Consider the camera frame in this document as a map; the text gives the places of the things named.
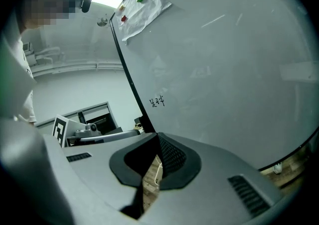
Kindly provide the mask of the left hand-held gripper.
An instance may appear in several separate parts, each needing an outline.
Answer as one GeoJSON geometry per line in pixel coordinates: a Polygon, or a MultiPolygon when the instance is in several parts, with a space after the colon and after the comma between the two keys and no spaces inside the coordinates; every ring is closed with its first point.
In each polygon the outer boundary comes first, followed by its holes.
{"type": "Polygon", "coordinates": [[[138,130],[129,130],[108,135],[101,135],[94,123],[84,124],[57,115],[54,121],[52,136],[61,147],[71,147],[78,142],[111,142],[140,135],[138,130]]]}

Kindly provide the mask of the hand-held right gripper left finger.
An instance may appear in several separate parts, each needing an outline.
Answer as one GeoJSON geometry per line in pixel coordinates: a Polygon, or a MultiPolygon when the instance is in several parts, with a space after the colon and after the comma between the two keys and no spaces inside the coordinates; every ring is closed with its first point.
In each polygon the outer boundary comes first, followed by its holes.
{"type": "Polygon", "coordinates": [[[67,201],[72,225],[158,225],[156,205],[138,220],[121,209],[133,203],[135,187],[123,185],[111,171],[116,151],[151,139],[152,133],[95,145],[61,148],[57,139],[44,135],[52,171],[67,201]]]}

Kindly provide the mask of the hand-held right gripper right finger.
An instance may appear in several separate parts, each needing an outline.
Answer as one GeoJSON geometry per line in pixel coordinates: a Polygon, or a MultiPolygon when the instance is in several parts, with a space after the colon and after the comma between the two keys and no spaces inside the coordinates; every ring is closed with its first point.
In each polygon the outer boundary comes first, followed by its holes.
{"type": "Polygon", "coordinates": [[[201,170],[184,188],[160,191],[139,219],[144,225],[270,225],[292,202],[268,178],[235,154],[172,134],[201,158],[201,170]],[[254,217],[229,182],[241,176],[269,208],[254,217]]]}

